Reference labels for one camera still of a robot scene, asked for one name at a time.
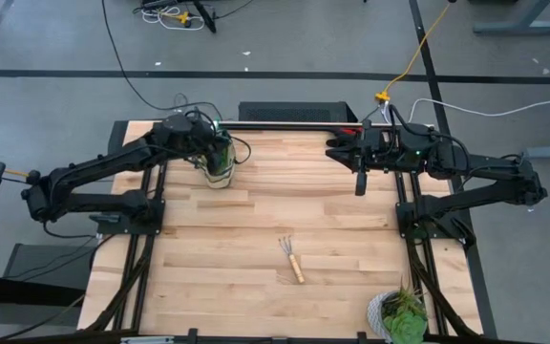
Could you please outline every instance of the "wooden handle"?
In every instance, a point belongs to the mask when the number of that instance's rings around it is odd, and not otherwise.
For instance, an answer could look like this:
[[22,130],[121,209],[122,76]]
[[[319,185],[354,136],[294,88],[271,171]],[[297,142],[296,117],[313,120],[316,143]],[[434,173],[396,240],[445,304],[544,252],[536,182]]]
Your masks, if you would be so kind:
[[292,268],[294,269],[294,274],[296,275],[296,279],[298,280],[298,283],[300,283],[300,284],[305,283],[305,277],[303,276],[303,272],[301,271],[301,267],[298,265],[298,262],[296,261],[296,257],[294,257],[294,254],[288,255],[287,258],[290,259],[290,264],[292,265]]

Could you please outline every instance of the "green plant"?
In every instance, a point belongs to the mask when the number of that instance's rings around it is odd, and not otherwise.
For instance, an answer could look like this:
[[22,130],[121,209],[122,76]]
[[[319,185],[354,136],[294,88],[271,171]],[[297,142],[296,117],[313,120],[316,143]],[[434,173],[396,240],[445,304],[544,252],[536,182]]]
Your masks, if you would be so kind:
[[383,324],[394,344],[419,344],[426,330],[426,309],[415,292],[400,288],[382,305]]

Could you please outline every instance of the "white pot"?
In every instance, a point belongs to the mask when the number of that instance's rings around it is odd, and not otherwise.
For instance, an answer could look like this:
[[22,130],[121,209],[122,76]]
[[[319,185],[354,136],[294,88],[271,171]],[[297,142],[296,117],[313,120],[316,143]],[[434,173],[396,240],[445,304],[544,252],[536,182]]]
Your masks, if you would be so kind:
[[386,330],[385,324],[383,323],[381,306],[390,295],[396,293],[398,293],[398,291],[388,291],[378,294],[369,302],[369,307],[367,309],[367,319],[369,320],[370,327],[375,333],[379,334],[388,343],[391,343],[391,337],[390,333],[388,333],[388,330]]

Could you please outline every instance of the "wooden tabletop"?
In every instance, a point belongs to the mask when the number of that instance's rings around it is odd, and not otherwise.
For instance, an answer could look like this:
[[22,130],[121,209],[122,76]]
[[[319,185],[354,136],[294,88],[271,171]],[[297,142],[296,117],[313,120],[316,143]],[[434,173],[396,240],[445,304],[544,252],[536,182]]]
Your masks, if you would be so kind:
[[[129,122],[125,142],[151,127]],[[376,294],[397,290],[401,279],[406,283],[410,269],[394,214],[393,174],[370,172],[366,196],[356,197],[355,175],[324,154],[329,133],[231,134],[251,145],[252,156],[237,166],[229,188],[210,189],[189,163],[169,162],[140,333],[186,335],[198,328],[199,335],[377,337],[367,305]],[[236,148],[245,157],[246,148]],[[139,188],[140,180],[141,173],[118,174],[112,192]],[[427,175],[420,183],[424,194],[449,193],[446,182]],[[278,243],[288,235],[304,285]],[[118,289],[128,242],[118,235],[97,252],[78,328],[92,323]],[[432,244],[444,295],[480,333],[461,244]],[[134,298],[132,291],[126,327]]]

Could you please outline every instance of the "wood plank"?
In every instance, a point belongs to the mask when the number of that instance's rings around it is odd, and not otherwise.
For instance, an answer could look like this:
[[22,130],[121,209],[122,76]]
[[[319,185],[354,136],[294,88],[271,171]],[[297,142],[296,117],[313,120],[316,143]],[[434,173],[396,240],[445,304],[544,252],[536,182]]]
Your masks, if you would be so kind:
[[[125,141],[152,125],[130,122]],[[198,328],[201,335],[329,338],[366,332],[376,338],[366,320],[368,303],[410,278],[393,209],[393,174],[370,172],[366,196],[356,197],[355,176],[324,154],[329,133],[232,134],[251,144],[252,156],[237,166],[229,188],[212,190],[192,165],[169,162],[165,218],[140,332],[186,334]],[[236,148],[239,156],[247,153],[241,144]],[[140,181],[141,173],[120,173],[112,192],[138,188]],[[420,181],[426,194],[449,192],[447,182],[424,175]],[[279,245],[286,236],[304,285],[298,285]],[[96,254],[79,328],[88,326],[116,292],[127,245],[128,237],[118,236]],[[461,246],[435,241],[434,256],[443,292],[468,324],[480,329]]]

